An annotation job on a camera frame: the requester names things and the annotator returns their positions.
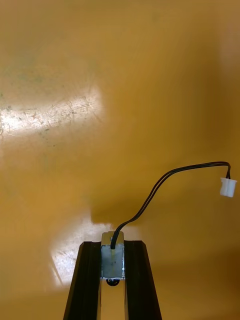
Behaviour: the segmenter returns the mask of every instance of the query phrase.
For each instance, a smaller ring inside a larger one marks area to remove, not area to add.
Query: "yellow surface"
[[[81,242],[167,170],[229,161],[240,180],[239,16],[237,0],[0,1],[1,319],[61,320]],[[164,320],[240,319],[225,174],[171,177],[124,229],[147,245]],[[123,288],[103,289],[102,319],[123,319]]]

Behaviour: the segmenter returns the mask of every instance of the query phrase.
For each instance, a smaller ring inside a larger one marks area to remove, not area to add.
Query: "metal bracket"
[[[101,237],[101,278],[121,280],[125,278],[124,233],[120,232],[115,249],[111,249],[113,231],[104,232]]]

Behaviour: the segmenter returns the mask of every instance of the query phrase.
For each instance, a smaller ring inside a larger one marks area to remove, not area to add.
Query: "white connector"
[[[237,181],[232,179],[221,178],[221,182],[222,186],[220,190],[220,195],[232,198],[234,196],[234,190]]]

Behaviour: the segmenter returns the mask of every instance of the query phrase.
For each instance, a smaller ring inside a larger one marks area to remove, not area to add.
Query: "white plastic plug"
[[[221,182],[222,186],[220,190],[220,195],[232,198],[234,196],[234,190],[237,181],[232,179],[221,178]]]

